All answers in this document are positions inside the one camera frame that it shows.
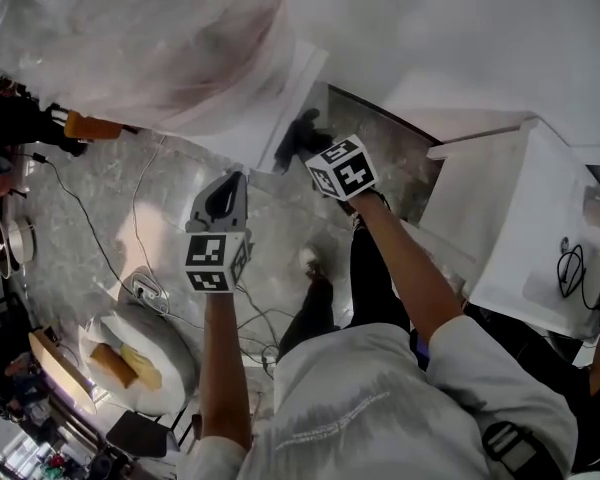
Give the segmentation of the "orange cushion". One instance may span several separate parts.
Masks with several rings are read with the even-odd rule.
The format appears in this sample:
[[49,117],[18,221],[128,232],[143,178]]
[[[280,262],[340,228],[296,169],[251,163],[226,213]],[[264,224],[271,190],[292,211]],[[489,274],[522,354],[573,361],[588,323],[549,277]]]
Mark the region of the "orange cushion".
[[124,388],[128,388],[138,378],[137,373],[106,343],[97,344],[90,358],[116,378]]

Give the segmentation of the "person's white shoe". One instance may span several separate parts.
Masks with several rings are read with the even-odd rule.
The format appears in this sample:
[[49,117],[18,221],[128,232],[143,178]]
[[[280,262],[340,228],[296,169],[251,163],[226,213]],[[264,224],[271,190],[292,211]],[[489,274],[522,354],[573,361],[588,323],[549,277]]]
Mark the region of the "person's white shoe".
[[302,248],[299,252],[299,262],[301,270],[311,281],[326,278],[321,257],[315,248],[311,246]]

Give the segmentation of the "white power strip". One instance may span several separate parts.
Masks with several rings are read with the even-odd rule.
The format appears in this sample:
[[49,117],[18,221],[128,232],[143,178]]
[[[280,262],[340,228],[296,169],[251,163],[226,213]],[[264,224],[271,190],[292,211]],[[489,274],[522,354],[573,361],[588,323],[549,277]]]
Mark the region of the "white power strip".
[[141,273],[131,276],[133,295],[138,299],[156,300],[163,297],[161,288],[150,278]]

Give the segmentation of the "beige cup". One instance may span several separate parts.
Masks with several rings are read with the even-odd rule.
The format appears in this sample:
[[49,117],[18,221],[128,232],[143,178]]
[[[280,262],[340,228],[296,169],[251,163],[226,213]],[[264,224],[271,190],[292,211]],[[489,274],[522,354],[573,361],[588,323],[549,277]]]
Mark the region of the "beige cup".
[[583,217],[589,226],[600,228],[600,187],[587,186],[583,197]]

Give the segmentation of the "yellow cushion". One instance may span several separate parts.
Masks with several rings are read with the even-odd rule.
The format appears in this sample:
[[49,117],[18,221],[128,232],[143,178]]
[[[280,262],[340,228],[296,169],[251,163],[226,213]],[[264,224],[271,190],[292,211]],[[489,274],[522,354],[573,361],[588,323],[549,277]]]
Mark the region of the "yellow cushion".
[[127,344],[120,347],[120,355],[146,388],[151,391],[162,388],[162,374],[147,357]]

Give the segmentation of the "white round basket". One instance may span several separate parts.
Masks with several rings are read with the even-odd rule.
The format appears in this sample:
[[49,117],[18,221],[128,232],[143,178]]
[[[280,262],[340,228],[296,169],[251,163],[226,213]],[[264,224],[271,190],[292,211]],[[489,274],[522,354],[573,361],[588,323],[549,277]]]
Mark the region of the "white round basket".
[[9,279],[35,254],[34,225],[27,217],[0,219],[0,275]]

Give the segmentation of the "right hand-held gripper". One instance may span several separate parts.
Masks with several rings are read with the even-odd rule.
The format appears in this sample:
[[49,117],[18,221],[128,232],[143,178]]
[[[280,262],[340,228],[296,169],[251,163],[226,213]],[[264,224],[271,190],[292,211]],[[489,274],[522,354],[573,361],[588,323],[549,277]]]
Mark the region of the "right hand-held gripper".
[[323,195],[348,201],[378,181],[371,157],[357,135],[351,135],[305,162]]

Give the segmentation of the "orange sofa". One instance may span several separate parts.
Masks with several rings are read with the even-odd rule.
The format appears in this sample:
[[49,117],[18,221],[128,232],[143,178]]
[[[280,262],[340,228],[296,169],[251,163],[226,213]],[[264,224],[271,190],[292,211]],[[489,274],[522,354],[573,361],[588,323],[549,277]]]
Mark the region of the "orange sofa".
[[73,110],[68,113],[64,125],[66,137],[82,140],[114,140],[122,130],[122,124],[85,117]]

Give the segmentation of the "black device blue screen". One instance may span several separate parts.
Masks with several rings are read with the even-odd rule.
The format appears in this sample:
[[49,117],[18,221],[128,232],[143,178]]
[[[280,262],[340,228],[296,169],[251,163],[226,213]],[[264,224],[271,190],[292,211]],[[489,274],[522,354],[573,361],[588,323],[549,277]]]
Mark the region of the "black device blue screen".
[[428,347],[425,340],[415,328],[410,332],[409,347],[417,360],[419,368],[422,371],[426,371],[430,361]]

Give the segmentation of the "black stool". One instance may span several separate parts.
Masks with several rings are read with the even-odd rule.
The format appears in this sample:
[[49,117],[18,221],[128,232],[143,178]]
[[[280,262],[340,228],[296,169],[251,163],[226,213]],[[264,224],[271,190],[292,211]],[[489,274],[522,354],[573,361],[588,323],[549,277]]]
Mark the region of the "black stool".
[[170,428],[129,410],[107,432],[106,441],[135,458],[163,459],[180,451]]

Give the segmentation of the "dark grey cloth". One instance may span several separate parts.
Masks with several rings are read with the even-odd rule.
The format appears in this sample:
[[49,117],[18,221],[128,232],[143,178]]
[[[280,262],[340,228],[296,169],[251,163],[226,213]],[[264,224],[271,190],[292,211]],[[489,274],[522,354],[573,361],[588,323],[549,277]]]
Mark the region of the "dark grey cloth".
[[334,137],[316,126],[319,117],[317,108],[309,108],[289,125],[274,154],[275,174],[285,174],[294,157],[306,161],[333,145]]

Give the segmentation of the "person's white shirt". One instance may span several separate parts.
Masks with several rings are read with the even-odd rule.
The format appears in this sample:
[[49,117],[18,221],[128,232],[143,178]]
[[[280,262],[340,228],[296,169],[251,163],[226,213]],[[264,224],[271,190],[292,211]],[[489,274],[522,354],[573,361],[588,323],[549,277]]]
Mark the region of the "person's white shirt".
[[407,333],[389,324],[307,340],[275,371],[275,413],[243,449],[205,437],[178,480],[513,480],[485,452],[494,424],[533,438],[571,470],[576,419],[566,400],[528,374],[473,319],[455,318],[421,369]]

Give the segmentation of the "person's left forearm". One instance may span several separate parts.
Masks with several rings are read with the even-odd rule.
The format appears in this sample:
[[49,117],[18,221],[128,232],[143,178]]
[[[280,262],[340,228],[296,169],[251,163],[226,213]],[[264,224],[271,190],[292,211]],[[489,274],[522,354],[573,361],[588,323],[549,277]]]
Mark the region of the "person's left forearm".
[[223,437],[251,448],[248,387],[230,293],[206,296],[200,412],[204,438]]

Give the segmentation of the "white desk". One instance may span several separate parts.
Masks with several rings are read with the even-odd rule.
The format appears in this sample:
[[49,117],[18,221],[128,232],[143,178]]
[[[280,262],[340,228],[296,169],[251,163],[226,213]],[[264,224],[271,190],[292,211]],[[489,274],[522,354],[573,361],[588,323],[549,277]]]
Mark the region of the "white desk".
[[599,327],[600,228],[589,169],[544,122],[429,149],[442,163],[418,239],[476,306],[588,340]]

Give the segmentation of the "person's black trouser legs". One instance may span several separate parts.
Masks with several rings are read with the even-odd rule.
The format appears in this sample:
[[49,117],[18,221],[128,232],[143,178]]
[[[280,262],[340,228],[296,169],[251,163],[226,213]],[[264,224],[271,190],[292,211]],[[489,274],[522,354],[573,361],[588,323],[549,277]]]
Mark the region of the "person's black trouser legs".
[[[361,216],[354,218],[350,255],[353,317],[350,325],[359,327],[383,323],[405,333],[410,321],[395,295],[389,271]],[[301,343],[337,330],[332,312],[333,286],[327,279],[310,280],[301,310],[294,316],[279,345],[280,359]]]

